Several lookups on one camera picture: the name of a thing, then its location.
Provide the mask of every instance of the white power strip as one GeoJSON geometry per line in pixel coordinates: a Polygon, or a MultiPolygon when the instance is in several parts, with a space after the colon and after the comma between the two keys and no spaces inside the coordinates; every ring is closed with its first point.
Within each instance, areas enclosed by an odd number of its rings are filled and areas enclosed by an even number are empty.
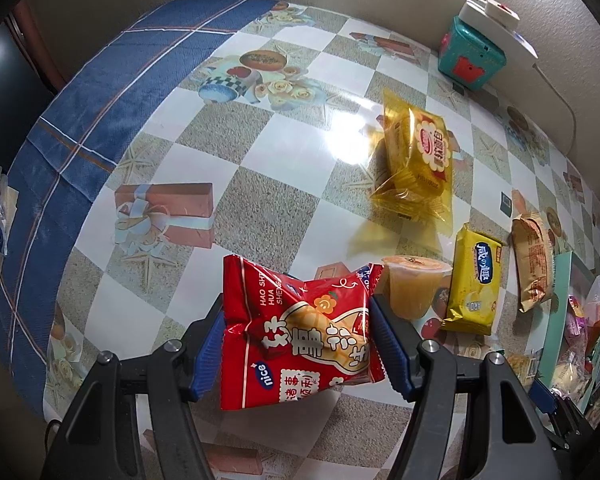
{"type": "Polygon", "coordinates": [[[532,68],[538,62],[538,54],[525,38],[515,30],[505,28],[491,16],[488,16],[485,10],[473,0],[467,0],[464,3],[459,17],[467,25],[493,41],[504,51],[507,59],[515,61],[522,68],[532,68]]]}

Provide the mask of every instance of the orange flower illustration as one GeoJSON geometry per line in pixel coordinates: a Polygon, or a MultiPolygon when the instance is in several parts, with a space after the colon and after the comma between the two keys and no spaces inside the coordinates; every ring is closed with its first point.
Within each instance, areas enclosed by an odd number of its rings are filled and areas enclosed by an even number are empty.
{"type": "Polygon", "coordinates": [[[334,300],[329,294],[325,294],[320,298],[315,298],[314,305],[321,313],[330,314],[333,312],[333,307],[336,306],[336,300],[334,300]]]}

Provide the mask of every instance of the yellow snack package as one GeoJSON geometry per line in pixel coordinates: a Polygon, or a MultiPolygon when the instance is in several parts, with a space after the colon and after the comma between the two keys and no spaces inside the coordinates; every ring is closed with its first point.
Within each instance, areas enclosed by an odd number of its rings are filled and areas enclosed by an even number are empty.
{"type": "Polygon", "coordinates": [[[384,89],[384,143],[391,177],[373,202],[414,221],[452,230],[451,149],[445,121],[384,89]]]}
{"type": "Polygon", "coordinates": [[[469,231],[464,224],[456,237],[454,272],[440,328],[491,335],[500,290],[502,243],[469,231]]]}

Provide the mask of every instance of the silver screw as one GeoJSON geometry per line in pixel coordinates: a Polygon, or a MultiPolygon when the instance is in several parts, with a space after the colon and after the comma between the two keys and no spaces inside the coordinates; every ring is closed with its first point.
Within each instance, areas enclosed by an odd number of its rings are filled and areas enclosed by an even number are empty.
{"type": "Polygon", "coordinates": [[[425,339],[422,342],[422,348],[425,352],[435,354],[438,350],[440,350],[440,343],[438,343],[437,341],[433,341],[433,339],[425,339]]]}
{"type": "Polygon", "coordinates": [[[489,352],[489,361],[495,365],[504,364],[504,355],[498,352],[489,352]]]}
{"type": "Polygon", "coordinates": [[[101,364],[101,365],[106,365],[109,363],[109,361],[111,361],[113,359],[113,352],[110,352],[109,350],[105,350],[103,352],[100,352],[98,354],[97,357],[97,361],[101,364]]]}
{"type": "Polygon", "coordinates": [[[167,352],[177,352],[182,348],[182,341],[179,339],[169,339],[164,345],[163,348],[167,352]]]}

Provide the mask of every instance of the blue oval label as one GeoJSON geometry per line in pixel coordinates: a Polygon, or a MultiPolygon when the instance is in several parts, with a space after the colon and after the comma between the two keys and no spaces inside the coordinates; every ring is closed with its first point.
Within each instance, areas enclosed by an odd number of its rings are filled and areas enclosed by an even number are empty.
{"type": "Polygon", "coordinates": [[[485,242],[478,242],[475,247],[475,272],[478,281],[483,285],[493,279],[493,258],[491,248],[485,242]]]}
{"type": "Polygon", "coordinates": [[[262,386],[265,390],[270,390],[273,388],[273,375],[271,374],[271,368],[263,362],[257,361],[253,364],[253,369],[256,372],[256,377],[260,386],[262,386]]]}

